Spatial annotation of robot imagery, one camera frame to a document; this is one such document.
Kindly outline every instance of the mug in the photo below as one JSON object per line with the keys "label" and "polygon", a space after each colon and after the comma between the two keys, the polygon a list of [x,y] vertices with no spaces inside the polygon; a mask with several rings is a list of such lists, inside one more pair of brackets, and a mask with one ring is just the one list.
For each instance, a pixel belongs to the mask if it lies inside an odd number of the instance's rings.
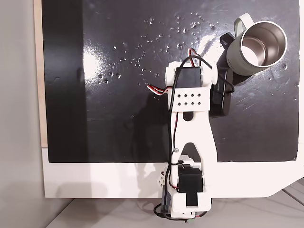
{"label": "mug", "polygon": [[237,74],[250,76],[282,59],[287,50],[283,29],[271,21],[254,23],[248,13],[234,22],[236,39],[227,50],[227,63]]}

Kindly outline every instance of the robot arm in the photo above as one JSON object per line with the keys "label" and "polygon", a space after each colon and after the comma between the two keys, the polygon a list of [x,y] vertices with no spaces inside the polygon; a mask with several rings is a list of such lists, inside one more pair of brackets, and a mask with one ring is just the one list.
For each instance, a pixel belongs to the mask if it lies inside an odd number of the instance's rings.
{"label": "robot arm", "polygon": [[[163,208],[168,209],[166,214],[177,220],[192,219],[196,217],[195,212],[211,209],[208,188],[212,184],[210,173],[214,172],[217,162],[216,147],[209,124],[210,89],[218,79],[217,67],[215,64],[212,67],[191,67],[184,63],[180,68],[181,65],[183,63],[172,62],[166,69],[168,104],[169,107],[172,106],[169,115],[173,143],[171,164],[163,172],[168,172],[169,176],[166,179],[163,174],[159,180],[160,186],[164,187],[163,203],[167,205]],[[183,112],[193,112],[193,118],[185,121]],[[187,143],[195,145],[201,163],[195,163],[187,155],[181,156]]]}

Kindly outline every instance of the water droplet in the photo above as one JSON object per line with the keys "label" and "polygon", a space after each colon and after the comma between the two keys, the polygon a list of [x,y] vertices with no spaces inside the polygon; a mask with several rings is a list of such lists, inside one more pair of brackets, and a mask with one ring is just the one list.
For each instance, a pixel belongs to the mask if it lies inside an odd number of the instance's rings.
{"label": "water droplet", "polygon": [[181,44],[176,45],[176,47],[177,47],[178,50],[182,50],[182,45]]}
{"label": "water droplet", "polygon": [[286,63],[283,63],[283,64],[282,64],[282,69],[283,69],[283,70],[287,70],[287,69],[288,69],[288,66],[287,66]]}

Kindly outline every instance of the black surface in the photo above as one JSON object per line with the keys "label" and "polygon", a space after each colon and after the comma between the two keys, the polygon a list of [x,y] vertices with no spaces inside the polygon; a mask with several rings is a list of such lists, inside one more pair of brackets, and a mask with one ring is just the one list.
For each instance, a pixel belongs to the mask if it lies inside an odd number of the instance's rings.
{"label": "black surface", "polygon": [[180,71],[176,88],[201,87],[201,70],[199,67],[183,67]]}
{"label": "black surface", "polygon": [[203,192],[202,172],[198,168],[179,167],[179,192],[186,194],[186,205],[198,205],[198,192]]}
{"label": "black surface", "polygon": [[[42,0],[42,4],[50,162],[166,162],[167,96],[152,94],[145,83],[164,87],[168,63],[184,59],[187,48],[197,49],[203,37],[209,36],[204,58],[219,58],[224,51],[219,37],[233,33],[233,21],[245,12],[254,21],[278,23],[287,34],[288,50],[271,69],[234,78],[237,86],[229,116],[210,120],[218,161],[296,158],[298,0],[288,4],[283,0]],[[197,158],[194,151],[192,147],[188,154]]]}

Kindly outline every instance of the white frame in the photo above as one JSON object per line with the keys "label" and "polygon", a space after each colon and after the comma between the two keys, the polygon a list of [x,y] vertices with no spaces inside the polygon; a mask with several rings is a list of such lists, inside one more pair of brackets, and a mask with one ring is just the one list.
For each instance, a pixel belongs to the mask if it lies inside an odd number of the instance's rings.
{"label": "white frame", "polygon": [[[300,1],[300,12],[304,3]],[[300,28],[303,27],[300,14]],[[45,196],[47,198],[159,198],[159,173],[165,163],[49,163],[46,137],[43,80],[41,2],[35,0],[38,95],[42,138]],[[300,42],[300,57],[304,56]],[[300,87],[300,112],[304,113],[304,90]],[[218,162],[209,187],[212,198],[268,197],[304,177],[304,119],[299,118],[299,149],[296,161]]]}

